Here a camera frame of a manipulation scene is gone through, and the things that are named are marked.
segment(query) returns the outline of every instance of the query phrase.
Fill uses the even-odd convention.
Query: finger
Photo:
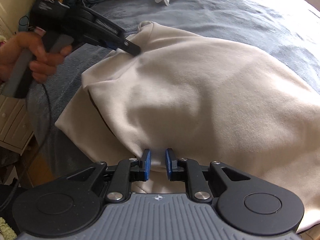
[[[60,54],[66,57],[66,56],[68,56],[71,52],[72,52],[72,46],[69,45],[69,46],[64,47],[64,48],[60,51]]]
[[[55,66],[49,66],[45,63],[38,61],[31,61],[29,64],[30,69],[39,74],[45,74],[47,76],[51,76],[55,74],[57,68]]]
[[[45,62],[47,60],[47,53],[45,52],[41,36],[33,32],[20,32],[16,36],[18,44],[22,48],[28,48],[39,61]]]
[[[46,61],[42,61],[42,60],[40,60],[40,59],[38,59],[38,58],[37,58],[37,61],[46,63],[46,64],[49,65],[49,66],[57,66],[57,65],[63,63],[64,58],[65,58],[65,57],[64,57],[63,55],[61,55],[60,53],[56,53],[56,54],[48,53],[48,54],[47,54],[47,60],[46,60]]]
[[[47,81],[47,77],[48,77],[45,74],[40,74],[40,73],[35,73],[35,72],[32,73],[32,76],[33,76],[34,80],[40,84],[45,83]]]
[[[13,64],[3,65],[0,64],[0,80],[6,82],[8,81],[11,71],[13,69]]]

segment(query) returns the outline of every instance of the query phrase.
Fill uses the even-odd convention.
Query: green towel
[[[12,230],[11,227],[8,226],[5,220],[1,217],[0,217],[0,231],[4,240],[14,240],[17,237],[16,233]]]

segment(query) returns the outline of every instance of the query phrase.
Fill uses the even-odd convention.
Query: blue cloth
[[[141,21],[154,21],[205,37],[256,46],[286,64],[320,94],[320,12],[304,0],[173,0],[170,6],[155,0],[108,0],[93,9],[128,35],[136,32]],[[53,122],[80,87],[81,73],[109,52],[86,44],[58,66],[57,73],[46,82]],[[41,142],[48,125],[48,104],[39,85],[30,90],[28,111]],[[91,163],[56,127],[41,153],[56,176]]]

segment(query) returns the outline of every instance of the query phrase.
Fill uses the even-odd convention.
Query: ridged gray surface
[[[21,234],[18,240],[41,238]],[[63,240],[261,240],[221,221],[208,204],[186,194],[132,194],[122,204],[108,205],[91,227]],[[301,240],[294,233],[268,240]]]

